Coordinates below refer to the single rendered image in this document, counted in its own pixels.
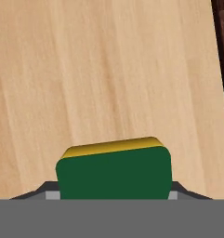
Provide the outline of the green and yellow sponge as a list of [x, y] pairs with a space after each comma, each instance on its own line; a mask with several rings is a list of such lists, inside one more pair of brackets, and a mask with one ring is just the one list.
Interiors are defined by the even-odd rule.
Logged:
[[69, 148], [56, 164], [63, 199], [166, 199], [171, 155], [156, 138]]

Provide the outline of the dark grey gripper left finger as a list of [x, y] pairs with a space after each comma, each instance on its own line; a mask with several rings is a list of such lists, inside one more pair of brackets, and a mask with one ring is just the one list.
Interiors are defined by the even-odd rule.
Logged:
[[46, 181], [35, 191], [13, 197], [13, 200], [59, 200], [59, 184], [56, 181]]

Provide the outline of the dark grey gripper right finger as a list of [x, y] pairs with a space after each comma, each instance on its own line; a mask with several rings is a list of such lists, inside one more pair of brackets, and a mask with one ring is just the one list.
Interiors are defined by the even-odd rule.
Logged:
[[172, 188], [168, 196], [169, 200], [209, 200], [209, 197], [196, 192], [188, 191], [178, 181], [172, 183]]

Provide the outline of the light wooden cutting board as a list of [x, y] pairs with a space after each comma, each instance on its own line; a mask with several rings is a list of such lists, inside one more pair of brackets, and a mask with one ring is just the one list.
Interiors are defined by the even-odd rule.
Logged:
[[0, 199], [54, 179], [73, 145], [144, 137], [224, 199], [211, 0], [0, 0]]

